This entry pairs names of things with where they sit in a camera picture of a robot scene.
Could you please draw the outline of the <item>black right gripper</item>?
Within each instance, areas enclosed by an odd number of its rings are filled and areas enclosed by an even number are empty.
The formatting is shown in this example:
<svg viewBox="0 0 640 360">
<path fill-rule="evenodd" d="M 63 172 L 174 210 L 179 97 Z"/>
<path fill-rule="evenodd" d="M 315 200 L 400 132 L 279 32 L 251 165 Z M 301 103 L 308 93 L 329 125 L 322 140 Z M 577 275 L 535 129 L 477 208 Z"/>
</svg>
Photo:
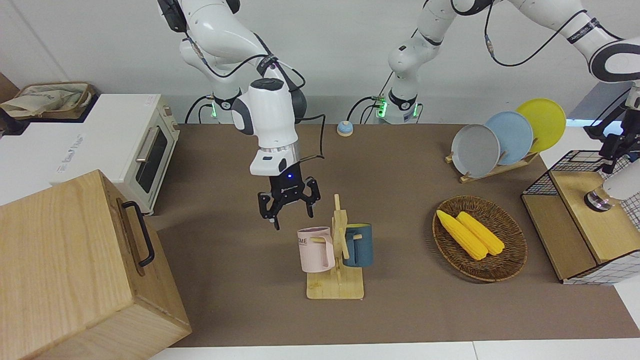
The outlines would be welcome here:
<svg viewBox="0 0 640 360">
<path fill-rule="evenodd" d="M 314 177 L 307 177 L 303 181 L 300 162 L 295 162 L 282 173 L 270 177 L 270 193 L 257 194 L 260 216 L 268 220 L 276 231 L 281 229 L 278 214 L 281 203 L 304 201 L 309 218 L 314 217 L 314 206 L 322 196 L 318 181 Z"/>
</svg>

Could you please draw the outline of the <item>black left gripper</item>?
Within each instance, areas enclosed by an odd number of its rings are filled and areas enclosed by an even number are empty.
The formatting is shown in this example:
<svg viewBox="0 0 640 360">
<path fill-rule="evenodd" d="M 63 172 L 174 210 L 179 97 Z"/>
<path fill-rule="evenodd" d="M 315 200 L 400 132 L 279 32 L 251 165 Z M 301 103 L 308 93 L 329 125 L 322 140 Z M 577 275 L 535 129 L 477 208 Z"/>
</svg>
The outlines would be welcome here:
<svg viewBox="0 0 640 360">
<path fill-rule="evenodd" d="M 586 127 L 590 139 L 601 142 L 602 172 L 612 174 L 617 163 L 616 151 L 620 157 L 634 162 L 634 151 L 639 150 L 639 120 L 624 118 L 618 121 L 615 117 L 599 120 Z"/>
</svg>

